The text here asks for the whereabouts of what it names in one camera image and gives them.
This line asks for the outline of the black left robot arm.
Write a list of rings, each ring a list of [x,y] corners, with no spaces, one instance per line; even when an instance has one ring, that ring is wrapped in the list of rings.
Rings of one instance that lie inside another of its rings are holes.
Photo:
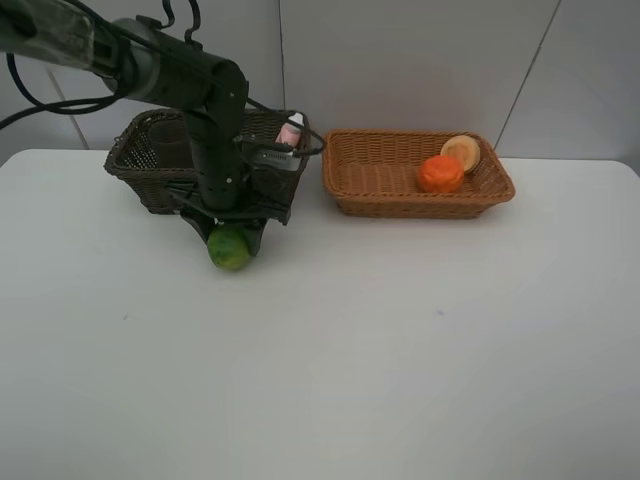
[[[149,104],[117,138],[106,170],[151,212],[177,213],[206,243],[212,262],[242,267],[270,220],[287,223],[310,156],[307,119],[252,101],[238,65],[205,52],[190,34],[137,16],[110,22],[79,1],[5,1],[1,50],[100,77],[103,97],[44,103],[78,116],[122,99]]]

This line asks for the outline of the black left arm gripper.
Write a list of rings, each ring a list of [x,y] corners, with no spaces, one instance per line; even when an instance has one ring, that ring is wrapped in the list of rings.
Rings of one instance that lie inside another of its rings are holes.
[[[181,219],[204,243],[208,242],[217,222],[245,224],[242,230],[252,257],[260,251],[268,220],[286,225],[291,215],[290,196],[267,195],[251,187],[238,190],[201,184],[168,184],[167,194],[176,202]]]

